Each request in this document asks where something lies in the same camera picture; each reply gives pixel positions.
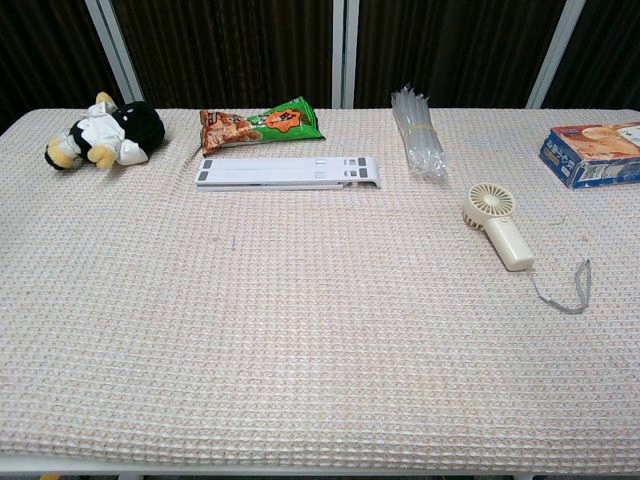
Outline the blue and orange cardboard box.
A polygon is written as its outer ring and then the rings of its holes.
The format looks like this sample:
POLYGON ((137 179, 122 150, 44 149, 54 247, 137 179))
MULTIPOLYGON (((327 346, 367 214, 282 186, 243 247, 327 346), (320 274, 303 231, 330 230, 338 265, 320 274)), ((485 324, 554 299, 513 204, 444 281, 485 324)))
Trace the blue and orange cardboard box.
POLYGON ((571 189, 640 183, 640 122, 553 127, 539 158, 571 189))

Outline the pink woven tablecloth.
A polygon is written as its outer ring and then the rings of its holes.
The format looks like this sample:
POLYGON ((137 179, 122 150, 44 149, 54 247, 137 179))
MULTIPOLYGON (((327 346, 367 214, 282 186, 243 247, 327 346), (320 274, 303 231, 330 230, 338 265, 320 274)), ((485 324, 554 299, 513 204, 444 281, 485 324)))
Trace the pink woven tablecloth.
POLYGON ((387 110, 324 110, 321 141, 378 188, 202 192, 199 115, 165 110, 147 164, 44 160, 74 110, 0 135, 0 462, 640 473, 640 185, 566 188, 554 126, 633 110, 441 109, 438 185, 387 110), (467 226, 511 192, 535 260, 467 226))

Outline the cream handheld fan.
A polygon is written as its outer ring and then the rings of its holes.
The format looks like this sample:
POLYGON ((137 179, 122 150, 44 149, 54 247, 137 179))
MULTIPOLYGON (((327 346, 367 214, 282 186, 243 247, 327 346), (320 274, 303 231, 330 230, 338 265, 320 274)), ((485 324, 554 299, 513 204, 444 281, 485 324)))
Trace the cream handheld fan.
POLYGON ((465 224, 485 232, 505 268, 512 272, 529 269, 535 260, 512 218, 515 207, 511 192, 494 183, 471 186, 462 206, 465 224))

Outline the bundle of clear plastic straws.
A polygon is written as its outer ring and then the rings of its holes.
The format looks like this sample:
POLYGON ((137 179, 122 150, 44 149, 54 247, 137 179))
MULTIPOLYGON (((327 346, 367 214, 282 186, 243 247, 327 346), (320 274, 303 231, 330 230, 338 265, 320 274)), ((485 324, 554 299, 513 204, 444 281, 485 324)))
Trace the bundle of clear plastic straws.
POLYGON ((446 158, 432 122, 428 98, 406 84, 391 93, 391 107, 409 170, 422 178, 443 180, 447 176, 446 158))

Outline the white folding laptop stand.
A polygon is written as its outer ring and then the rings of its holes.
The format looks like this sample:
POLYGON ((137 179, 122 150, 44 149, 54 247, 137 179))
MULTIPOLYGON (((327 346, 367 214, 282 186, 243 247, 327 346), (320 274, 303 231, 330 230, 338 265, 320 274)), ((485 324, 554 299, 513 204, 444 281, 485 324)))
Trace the white folding laptop stand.
POLYGON ((200 163, 194 183, 214 192, 378 188, 380 175, 376 159, 367 156, 218 157, 200 163))

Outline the black and white plush doll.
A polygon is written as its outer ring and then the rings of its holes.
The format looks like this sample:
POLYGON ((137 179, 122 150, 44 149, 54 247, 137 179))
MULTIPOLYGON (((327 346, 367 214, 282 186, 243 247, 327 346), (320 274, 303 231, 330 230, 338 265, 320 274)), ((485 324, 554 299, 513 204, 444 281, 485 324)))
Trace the black and white plush doll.
POLYGON ((44 158, 58 171, 76 169, 84 162, 101 169, 138 165, 149 160, 164 136, 164 124, 150 104, 135 101, 118 106, 101 91, 68 132, 49 140, 44 158))

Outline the green and orange snack bag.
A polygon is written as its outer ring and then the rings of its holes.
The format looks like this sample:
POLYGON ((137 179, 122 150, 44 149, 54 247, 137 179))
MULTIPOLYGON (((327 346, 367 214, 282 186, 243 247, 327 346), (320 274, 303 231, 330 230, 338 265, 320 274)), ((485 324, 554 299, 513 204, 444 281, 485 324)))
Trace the green and orange snack bag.
POLYGON ((223 147, 295 140, 324 139, 317 115, 299 96, 261 114, 201 110, 201 151, 204 157, 223 147))

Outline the white metal frame post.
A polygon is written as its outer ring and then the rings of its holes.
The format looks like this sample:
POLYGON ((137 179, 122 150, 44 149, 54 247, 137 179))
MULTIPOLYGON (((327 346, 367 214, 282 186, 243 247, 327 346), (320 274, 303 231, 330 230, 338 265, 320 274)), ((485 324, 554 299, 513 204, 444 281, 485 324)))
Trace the white metal frame post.
POLYGON ((360 0, 332 0, 331 107, 352 109, 355 99, 360 0))
POLYGON ((565 0, 554 34, 530 91, 526 109, 542 107, 585 4, 586 0, 565 0))
POLYGON ((122 33, 113 0, 84 0, 123 100, 145 97, 122 33))

